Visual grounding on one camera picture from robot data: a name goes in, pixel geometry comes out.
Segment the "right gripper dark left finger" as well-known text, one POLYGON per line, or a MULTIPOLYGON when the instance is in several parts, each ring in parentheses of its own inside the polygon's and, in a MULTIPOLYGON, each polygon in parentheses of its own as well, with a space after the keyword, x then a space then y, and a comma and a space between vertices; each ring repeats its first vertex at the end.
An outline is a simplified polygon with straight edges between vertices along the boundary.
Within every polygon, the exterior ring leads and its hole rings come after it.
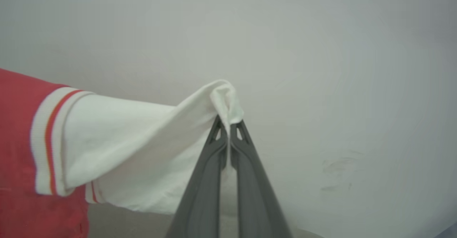
POLYGON ((216 117, 165 238, 219 238, 227 132, 216 117))

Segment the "red and white shirt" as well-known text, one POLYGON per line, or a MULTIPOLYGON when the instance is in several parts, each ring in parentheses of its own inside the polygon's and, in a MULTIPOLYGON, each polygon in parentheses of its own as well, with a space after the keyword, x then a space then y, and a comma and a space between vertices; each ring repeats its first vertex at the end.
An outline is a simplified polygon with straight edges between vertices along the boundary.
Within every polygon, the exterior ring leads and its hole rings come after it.
POLYGON ((0 238, 87 238, 91 203, 174 214, 216 117, 243 119, 225 80, 168 106, 0 69, 0 238))

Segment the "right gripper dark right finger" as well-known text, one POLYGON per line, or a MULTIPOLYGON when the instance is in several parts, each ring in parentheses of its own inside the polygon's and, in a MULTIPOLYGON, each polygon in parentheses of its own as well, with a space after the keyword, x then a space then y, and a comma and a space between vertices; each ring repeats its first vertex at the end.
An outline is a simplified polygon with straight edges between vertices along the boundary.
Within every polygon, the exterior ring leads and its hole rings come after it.
POLYGON ((231 125, 230 155, 237 173, 239 238, 293 238, 243 121, 231 125))

